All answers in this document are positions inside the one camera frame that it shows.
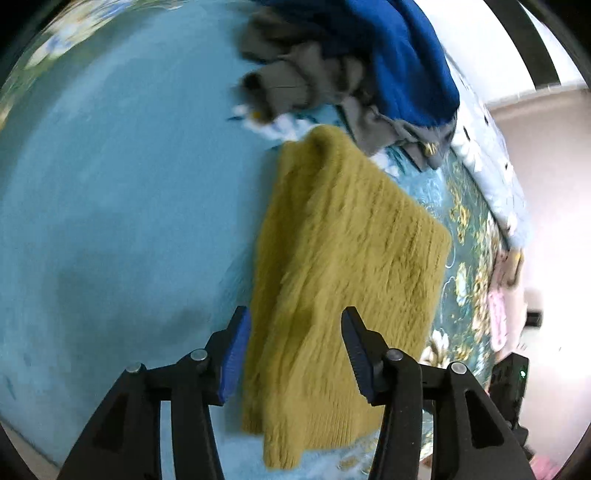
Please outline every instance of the floral bedsheet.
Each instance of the floral bedsheet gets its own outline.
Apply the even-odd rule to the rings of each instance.
[[[0,129],[11,108],[36,78],[102,25],[132,8],[171,9],[180,5],[182,3],[177,0],[74,1],[38,36],[0,90]],[[306,114],[281,115],[273,124],[261,125],[255,112],[245,105],[237,105],[233,112],[228,112],[227,120],[237,128],[263,136],[269,141],[269,148],[301,138],[315,124],[328,123],[344,128],[336,110],[328,106]],[[441,168],[423,173],[397,148],[386,148],[372,160],[445,225],[453,237],[440,305],[421,361],[438,367],[462,361],[479,382],[486,385],[493,365],[486,294],[493,259],[502,239],[485,198],[453,152]],[[286,475],[308,479],[363,478],[371,467],[377,438],[374,434],[347,449],[321,453],[307,466]],[[421,457],[428,456],[432,450],[433,420],[425,414]],[[265,475],[264,471],[257,473],[260,473],[259,478]],[[278,472],[272,474],[273,477],[278,475]]]

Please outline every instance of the white wall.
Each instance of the white wall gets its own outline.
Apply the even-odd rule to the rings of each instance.
[[[416,0],[483,102],[535,90],[515,45],[483,0]],[[584,83],[555,36],[530,15],[561,83]]]
[[[591,94],[539,96],[492,114],[532,214],[524,281],[530,306],[544,311],[542,328],[522,335],[530,376],[521,423],[534,450],[563,463],[591,421]]]

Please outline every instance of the teal bedsheet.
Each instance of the teal bedsheet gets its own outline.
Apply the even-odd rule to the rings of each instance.
[[[178,360],[248,303],[278,146],[343,126],[328,106],[272,125],[244,106],[246,0],[72,5],[0,92],[0,415],[56,463],[125,365]],[[501,240],[484,198],[453,153],[425,173],[396,148],[373,160],[453,235],[423,361],[486,384]],[[375,435],[268,472],[239,412],[240,395],[212,409],[227,479],[366,476]],[[423,435],[427,456],[428,416]],[[162,436],[173,478],[166,414]]]

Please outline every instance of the ribbed knit fabric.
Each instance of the ribbed knit fabric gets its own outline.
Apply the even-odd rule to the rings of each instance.
[[[420,356],[451,239],[339,128],[284,144],[257,246],[243,427],[270,468],[379,428],[340,333],[357,307],[389,345]]]

